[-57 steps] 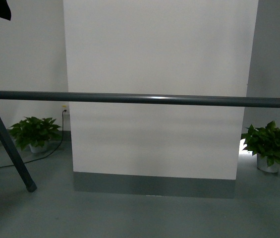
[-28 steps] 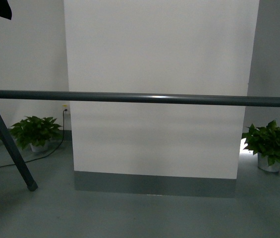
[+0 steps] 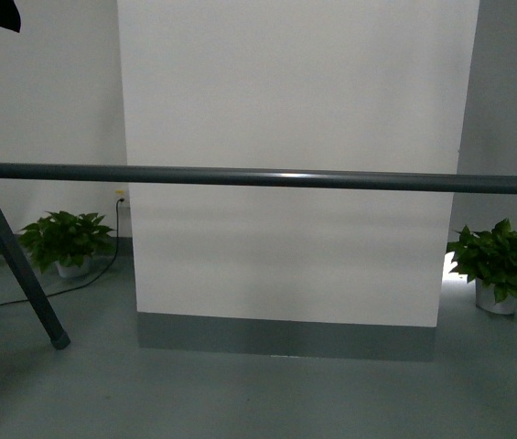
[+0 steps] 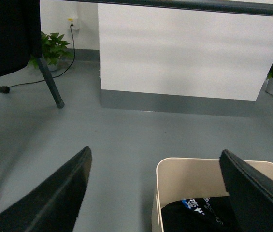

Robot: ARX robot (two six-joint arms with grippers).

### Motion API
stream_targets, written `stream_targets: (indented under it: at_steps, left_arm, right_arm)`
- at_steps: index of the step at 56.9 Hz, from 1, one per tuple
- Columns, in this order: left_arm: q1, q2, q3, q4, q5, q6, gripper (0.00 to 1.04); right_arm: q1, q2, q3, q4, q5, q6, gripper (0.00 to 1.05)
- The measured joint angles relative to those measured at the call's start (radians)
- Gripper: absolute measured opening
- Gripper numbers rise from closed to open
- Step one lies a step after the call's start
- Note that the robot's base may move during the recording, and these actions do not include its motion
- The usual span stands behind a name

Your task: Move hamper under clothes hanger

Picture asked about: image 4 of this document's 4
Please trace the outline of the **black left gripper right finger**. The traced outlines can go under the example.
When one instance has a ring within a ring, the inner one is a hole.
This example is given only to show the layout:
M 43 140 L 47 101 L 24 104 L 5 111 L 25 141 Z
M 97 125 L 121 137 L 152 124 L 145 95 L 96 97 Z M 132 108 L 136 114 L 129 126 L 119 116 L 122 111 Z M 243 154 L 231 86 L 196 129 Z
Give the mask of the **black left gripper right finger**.
M 273 232 L 273 163 L 244 161 L 223 150 L 219 165 L 242 231 Z

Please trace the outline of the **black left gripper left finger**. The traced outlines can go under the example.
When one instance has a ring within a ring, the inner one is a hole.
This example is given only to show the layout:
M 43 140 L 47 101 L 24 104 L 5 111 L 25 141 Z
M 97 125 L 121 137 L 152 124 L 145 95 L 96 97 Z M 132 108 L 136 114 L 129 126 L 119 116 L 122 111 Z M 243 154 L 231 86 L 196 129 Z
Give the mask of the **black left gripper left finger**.
M 0 232 L 71 232 L 92 164 L 86 146 L 29 194 L 0 213 Z

